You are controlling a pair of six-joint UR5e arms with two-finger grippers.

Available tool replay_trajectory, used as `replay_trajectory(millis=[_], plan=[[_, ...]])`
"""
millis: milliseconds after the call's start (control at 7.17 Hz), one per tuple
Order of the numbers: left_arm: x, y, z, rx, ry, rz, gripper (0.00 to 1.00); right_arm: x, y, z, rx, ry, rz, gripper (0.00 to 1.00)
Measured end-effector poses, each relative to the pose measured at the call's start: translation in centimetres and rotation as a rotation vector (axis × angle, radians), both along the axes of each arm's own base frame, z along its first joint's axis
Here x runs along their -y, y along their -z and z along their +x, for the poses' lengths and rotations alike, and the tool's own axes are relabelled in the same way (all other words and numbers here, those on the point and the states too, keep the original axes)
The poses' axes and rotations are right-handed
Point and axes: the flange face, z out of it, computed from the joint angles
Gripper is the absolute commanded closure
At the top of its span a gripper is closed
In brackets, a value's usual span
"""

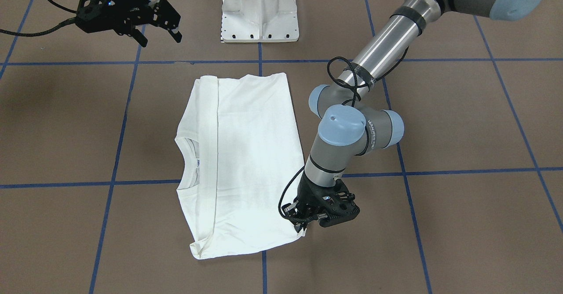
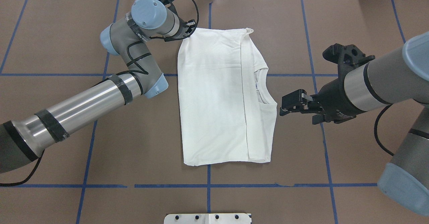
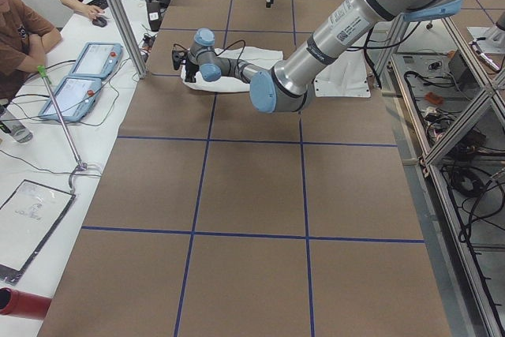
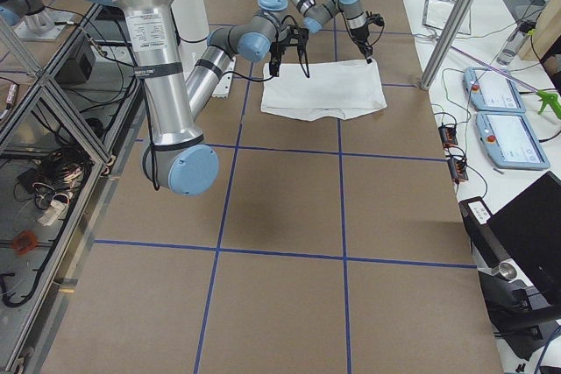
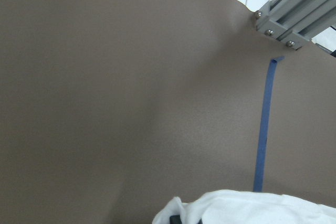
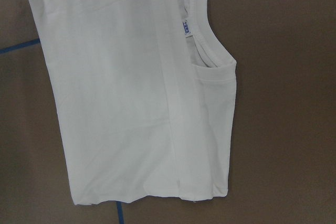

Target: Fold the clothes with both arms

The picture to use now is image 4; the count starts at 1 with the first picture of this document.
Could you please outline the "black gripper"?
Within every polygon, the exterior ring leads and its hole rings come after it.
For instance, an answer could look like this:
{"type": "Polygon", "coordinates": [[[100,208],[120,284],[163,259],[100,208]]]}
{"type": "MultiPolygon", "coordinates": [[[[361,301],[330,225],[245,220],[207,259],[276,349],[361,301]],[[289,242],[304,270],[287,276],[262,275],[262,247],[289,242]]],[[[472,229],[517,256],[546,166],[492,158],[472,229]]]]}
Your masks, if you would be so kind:
{"type": "Polygon", "coordinates": [[[349,30],[353,43],[359,48],[367,63],[373,62],[373,47],[369,45],[369,28],[362,25],[349,30]]]}
{"type": "Polygon", "coordinates": [[[270,62],[268,65],[269,74],[271,76],[278,76],[280,73],[280,66],[282,56],[284,55],[285,47],[280,41],[274,41],[270,47],[270,62]]]}

